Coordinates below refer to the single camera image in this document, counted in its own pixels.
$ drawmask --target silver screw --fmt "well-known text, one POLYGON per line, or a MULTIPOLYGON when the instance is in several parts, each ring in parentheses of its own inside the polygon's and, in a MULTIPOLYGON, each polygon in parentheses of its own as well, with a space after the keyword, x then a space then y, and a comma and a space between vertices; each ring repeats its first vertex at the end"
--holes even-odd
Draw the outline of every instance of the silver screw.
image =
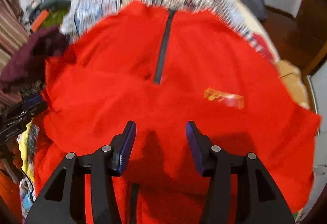
POLYGON ((248 153, 247 156, 251 160, 255 160, 257 158, 256 154, 254 154, 254 153, 248 153))
POLYGON ((108 152, 110 150, 111 150, 111 146, 109 146, 109 145, 105 145, 105 146, 102 147, 103 152, 108 152))
POLYGON ((211 150, 214 151, 214 152, 219 152, 219 151, 221 150, 221 147, 218 146, 218 145, 213 145, 213 146, 211 147, 211 150))
POLYGON ((71 160, 71 159, 74 158, 74 156, 75 156, 74 153, 68 153, 68 154, 66 155, 66 159, 71 160))

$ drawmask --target brown garment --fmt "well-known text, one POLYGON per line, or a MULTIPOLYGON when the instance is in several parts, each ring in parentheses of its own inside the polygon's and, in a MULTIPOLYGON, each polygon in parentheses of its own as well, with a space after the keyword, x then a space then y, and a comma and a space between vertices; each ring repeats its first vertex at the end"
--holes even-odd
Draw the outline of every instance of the brown garment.
POLYGON ((286 60, 275 62, 274 65, 292 99, 301 107, 309 109, 308 93, 301 80, 300 70, 286 60))

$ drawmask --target curtain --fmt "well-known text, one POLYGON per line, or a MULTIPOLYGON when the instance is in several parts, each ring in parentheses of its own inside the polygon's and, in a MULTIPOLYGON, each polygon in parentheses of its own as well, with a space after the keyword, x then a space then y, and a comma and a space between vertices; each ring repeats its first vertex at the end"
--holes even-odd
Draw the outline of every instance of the curtain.
MULTIPOLYGON (((12 55, 28 41, 21 25, 23 11, 19 0, 0 0, 0 73, 12 55)), ((19 102, 20 96, 4 94, 0 89, 0 109, 19 102)))

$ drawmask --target black cable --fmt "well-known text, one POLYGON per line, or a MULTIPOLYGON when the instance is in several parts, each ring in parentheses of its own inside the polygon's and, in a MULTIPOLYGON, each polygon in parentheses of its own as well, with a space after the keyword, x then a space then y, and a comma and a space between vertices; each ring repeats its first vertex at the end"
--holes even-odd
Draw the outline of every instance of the black cable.
POLYGON ((22 170, 22 173, 25 175, 25 177, 28 179, 31 187, 32 187, 32 191, 30 191, 29 194, 29 199, 31 199, 32 203, 34 203, 34 199, 33 199, 33 192, 34 192, 34 186, 33 186, 33 182, 32 180, 29 178, 29 176, 26 175, 26 173, 22 170))

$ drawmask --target brown floor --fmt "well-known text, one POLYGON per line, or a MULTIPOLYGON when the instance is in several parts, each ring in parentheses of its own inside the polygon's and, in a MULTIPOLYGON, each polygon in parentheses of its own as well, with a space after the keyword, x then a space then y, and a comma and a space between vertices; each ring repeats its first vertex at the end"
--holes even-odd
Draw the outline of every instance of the brown floor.
POLYGON ((296 20, 268 9, 268 19, 263 23, 281 59, 305 69, 322 48, 323 42, 309 33, 300 31, 296 20))

